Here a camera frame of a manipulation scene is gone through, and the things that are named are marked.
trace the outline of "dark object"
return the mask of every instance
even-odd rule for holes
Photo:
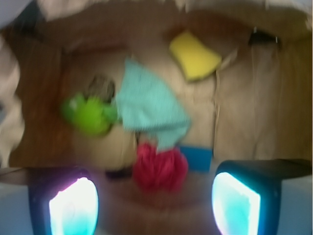
[[[278,37],[259,31],[255,27],[253,33],[250,36],[249,45],[252,46],[256,44],[267,43],[275,43],[278,45],[279,48],[281,47],[281,40]]]
[[[84,91],[85,98],[98,97],[102,102],[110,103],[115,93],[114,82],[104,75],[96,75]]]
[[[2,104],[0,104],[0,124],[3,122],[5,118],[5,110]]]
[[[35,26],[37,22],[45,21],[37,1],[32,1],[13,21],[15,30],[23,34],[36,34]]]
[[[128,167],[124,168],[118,171],[106,171],[105,175],[111,180],[116,180],[116,179],[124,179],[124,178],[130,178],[133,173],[133,168]]]

